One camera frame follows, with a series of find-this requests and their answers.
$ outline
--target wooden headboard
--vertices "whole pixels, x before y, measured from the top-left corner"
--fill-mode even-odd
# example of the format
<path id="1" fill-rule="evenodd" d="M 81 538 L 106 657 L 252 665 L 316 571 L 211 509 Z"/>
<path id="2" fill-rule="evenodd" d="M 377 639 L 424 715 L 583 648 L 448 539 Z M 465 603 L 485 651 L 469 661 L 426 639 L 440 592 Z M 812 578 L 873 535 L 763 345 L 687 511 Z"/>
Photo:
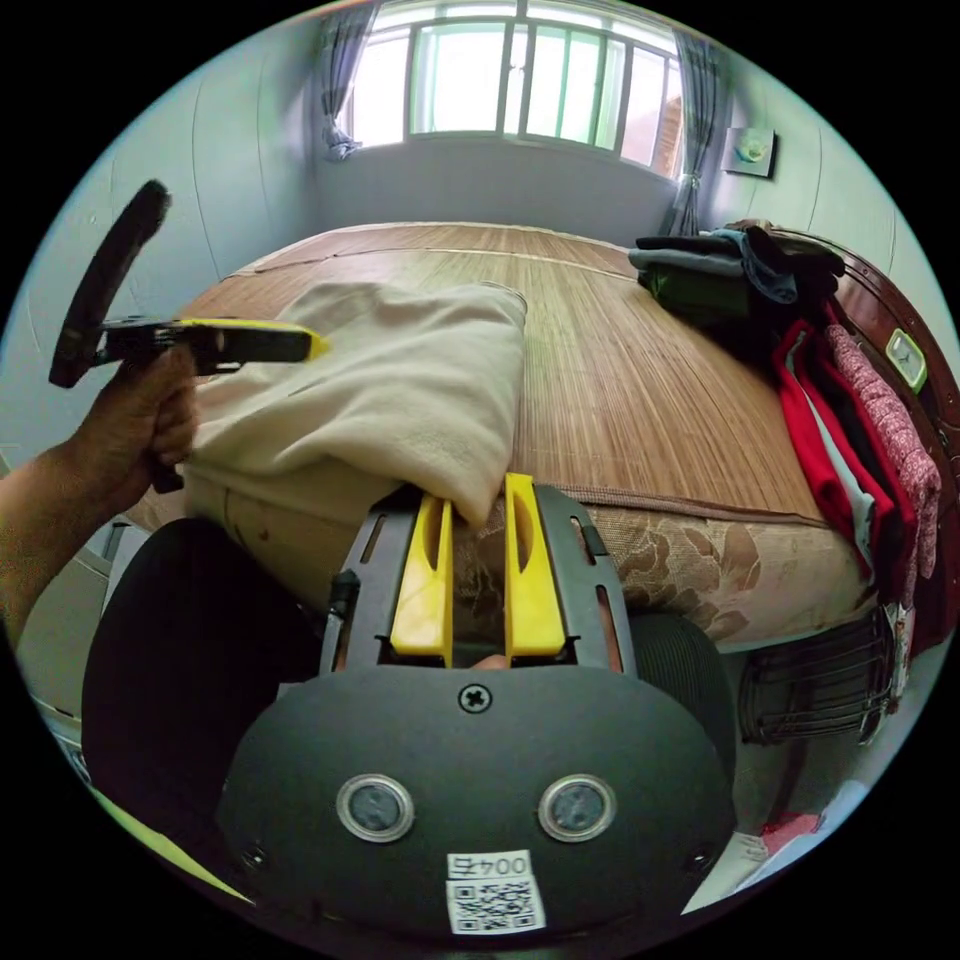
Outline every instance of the wooden headboard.
<path id="1" fill-rule="evenodd" d="M 776 237 L 820 244 L 846 265 L 836 300 L 848 329 L 884 380 L 910 411 L 913 422 L 940 471 L 940 528 L 937 565 L 930 580 L 919 579 L 914 654 L 941 642 L 960 619 L 960 390 L 927 325 L 897 287 L 872 264 L 839 244 L 792 230 L 773 229 Z M 927 381 L 914 394 L 887 359 L 886 346 L 902 329 L 923 351 Z"/>

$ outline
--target wire basket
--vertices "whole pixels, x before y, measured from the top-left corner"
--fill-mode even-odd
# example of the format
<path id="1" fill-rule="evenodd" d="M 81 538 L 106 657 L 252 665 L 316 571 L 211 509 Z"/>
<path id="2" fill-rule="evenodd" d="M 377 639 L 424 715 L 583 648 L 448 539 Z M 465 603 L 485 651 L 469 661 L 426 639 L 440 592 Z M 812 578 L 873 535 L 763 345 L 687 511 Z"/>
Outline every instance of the wire basket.
<path id="1" fill-rule="evenodd" d="M 876 732 L 893 685 L 895 644 L 883 611 L 815 637 L 756 650 L 740 681 L 744 743 L 774 746 Z"/>

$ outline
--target black pants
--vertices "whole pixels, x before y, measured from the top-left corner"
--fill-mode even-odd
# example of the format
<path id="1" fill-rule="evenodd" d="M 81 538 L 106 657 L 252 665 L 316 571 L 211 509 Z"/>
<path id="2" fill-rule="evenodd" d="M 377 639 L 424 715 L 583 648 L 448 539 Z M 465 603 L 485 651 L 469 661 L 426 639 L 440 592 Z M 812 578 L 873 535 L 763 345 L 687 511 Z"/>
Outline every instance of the black pants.
<path id="1" fill-rule="evenodd" d="M 227 771 L 280 684 L 319 665 L 305 615 L 223 530 L 162 527 L 124 571 L 90 650 L 83 754 L 94 787 L 238 881 L 214 820 Z"/>

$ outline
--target curtain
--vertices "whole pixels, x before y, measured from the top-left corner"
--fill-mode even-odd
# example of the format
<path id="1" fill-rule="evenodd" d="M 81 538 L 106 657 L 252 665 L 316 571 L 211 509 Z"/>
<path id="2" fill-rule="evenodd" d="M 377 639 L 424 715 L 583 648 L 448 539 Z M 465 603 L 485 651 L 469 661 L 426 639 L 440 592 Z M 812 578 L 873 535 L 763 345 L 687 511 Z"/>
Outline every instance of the curtain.
<path id="1" fill-rule="evenodd" d="M 337 126 L 381 4 L 358 3 L 322 17 L 313 64 L 313 130 L 325 160 L 346 160 L 362 144 Z"/>
<path id="2" fill-rule="evenodd" d="M 709 40 L 674 31 L 683 89 L 683 175 L 667 214 L 667 236 L 696 236 L 700 229 L 700 178 L 726 109 L 723 54 Z"/>

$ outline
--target qr code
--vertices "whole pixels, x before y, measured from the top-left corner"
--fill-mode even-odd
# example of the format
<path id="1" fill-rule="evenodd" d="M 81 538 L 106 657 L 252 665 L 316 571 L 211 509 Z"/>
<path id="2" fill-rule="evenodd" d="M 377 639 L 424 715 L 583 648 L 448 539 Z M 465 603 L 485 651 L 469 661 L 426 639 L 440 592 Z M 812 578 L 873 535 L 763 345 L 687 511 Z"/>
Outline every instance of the qr code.
<path id="1" fill-rule="evenodd" d="M 451 920 L 458 933 L 512 933 L 541 925 L 529 878 L 450 886 Z"/>

